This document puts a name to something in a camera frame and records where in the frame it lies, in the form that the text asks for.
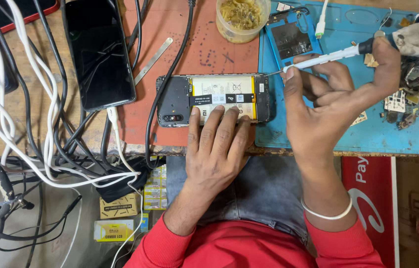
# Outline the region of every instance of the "hand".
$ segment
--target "hand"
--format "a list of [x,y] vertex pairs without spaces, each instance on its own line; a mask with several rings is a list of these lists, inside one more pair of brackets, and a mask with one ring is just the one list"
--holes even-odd
[[[399,52],[381,37],[373,41],[373,56],[379,63],[373,82],[357,90],[349,69],[339,62],[312,67],[328,81],[294,67],[281,73],[286,80],[287,138],[303,173],[319,168],[314,165],[333,167],[333,148],[358,115],[398,90]],[[294,63],[315,57],[318,55],[298,56]],[[314,102],[313,109],[305,105],[302,95]]]
[[190,189],[201,198],[213,200],[241,171],[247,160],[244,151],[248,148],[250,119],[247,115],[242,116],[235,129],[238,115],[237,107],[224,114],[224,106],[217,106],[199,135],[200,110],[193,108],[186,153],[188,178],[183,188]]

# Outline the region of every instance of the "red sweatshirt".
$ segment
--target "red sweatshirt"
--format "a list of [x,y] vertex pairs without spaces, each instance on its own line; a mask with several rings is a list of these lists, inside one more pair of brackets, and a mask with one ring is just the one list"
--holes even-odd
[[266,225],[231,220],[173,234],[163,216],[146,234],[124,268],[172,267],[385,267],[360,220],[343,232],[325,232],[305,223],[319,257],[299,240]]

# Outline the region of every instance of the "jeans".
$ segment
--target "jeans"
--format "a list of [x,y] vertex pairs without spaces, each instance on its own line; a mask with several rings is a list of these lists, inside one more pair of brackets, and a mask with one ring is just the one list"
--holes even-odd
[[[184,156],[167,156],[168,204],[187,175]],[[221,220],[251,220],[299,238],[307,245],[301,175],[293,156],[253,156],[234,181],[220,192],[198,225]]]

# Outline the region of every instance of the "phone screen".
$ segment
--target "phone screen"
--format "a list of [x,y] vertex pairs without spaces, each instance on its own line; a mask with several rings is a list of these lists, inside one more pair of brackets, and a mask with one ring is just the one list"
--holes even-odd
[[134,101],[135,88],[115,0],[66,4],[70,52],[86,111]]

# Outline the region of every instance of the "man's left hand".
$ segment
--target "man's left hand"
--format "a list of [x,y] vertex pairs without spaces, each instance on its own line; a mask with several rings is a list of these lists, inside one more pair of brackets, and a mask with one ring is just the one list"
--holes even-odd
[[186,173],[183,187],[212,200],[234,180],[246,163],[250,119],[242,116],[236,127],[239,109],[232,107],[226,114],[217,106],[209,115],[201,135],[200,110],[194,107],[189,119]]

